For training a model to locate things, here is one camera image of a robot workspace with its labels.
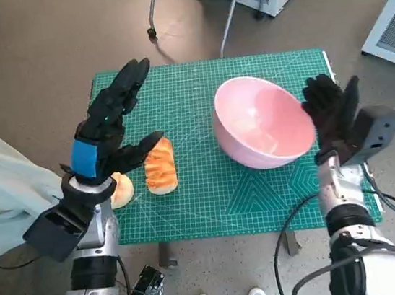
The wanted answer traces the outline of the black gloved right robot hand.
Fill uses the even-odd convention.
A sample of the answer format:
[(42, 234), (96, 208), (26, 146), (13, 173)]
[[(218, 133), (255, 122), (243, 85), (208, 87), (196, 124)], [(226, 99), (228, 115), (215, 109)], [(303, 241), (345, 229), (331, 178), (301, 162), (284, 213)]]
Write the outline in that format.
[(355, 75), (344, 89), (323, 74), (306, 80), (302, 108), (316, 129), (319, 150), (315, 163), (318, 166), (334, 155), (339, 157), (341, 164), (353, 155), (352, 128), (359, 102), (358, 83)]

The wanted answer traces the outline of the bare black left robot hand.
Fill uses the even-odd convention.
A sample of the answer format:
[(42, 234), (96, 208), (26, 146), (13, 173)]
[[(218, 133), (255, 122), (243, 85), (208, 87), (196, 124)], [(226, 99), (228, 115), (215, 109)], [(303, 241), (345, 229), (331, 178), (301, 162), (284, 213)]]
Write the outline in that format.
[(87, 185), (100, 185), (113, 173), (126, 174), (143, 165), (164, 136), (153, 131), (136, 145), (123, 145), (123, 120), (138, 101), (150, 69), (148, 58), (131, 59), (111, 84), (101, 89), (75, 131), (69, 172)]

